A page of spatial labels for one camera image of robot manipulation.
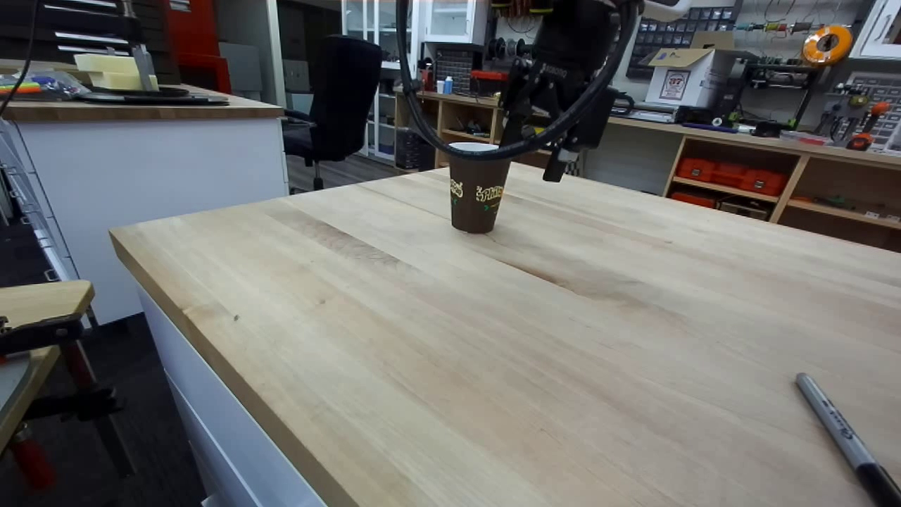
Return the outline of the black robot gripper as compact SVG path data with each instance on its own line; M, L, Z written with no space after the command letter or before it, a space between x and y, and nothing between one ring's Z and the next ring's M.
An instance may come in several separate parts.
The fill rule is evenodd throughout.
M610 77L622 58L622 0L550 0L527 57L500 93L500 144L549 150L543 177L560 184L610 115Z

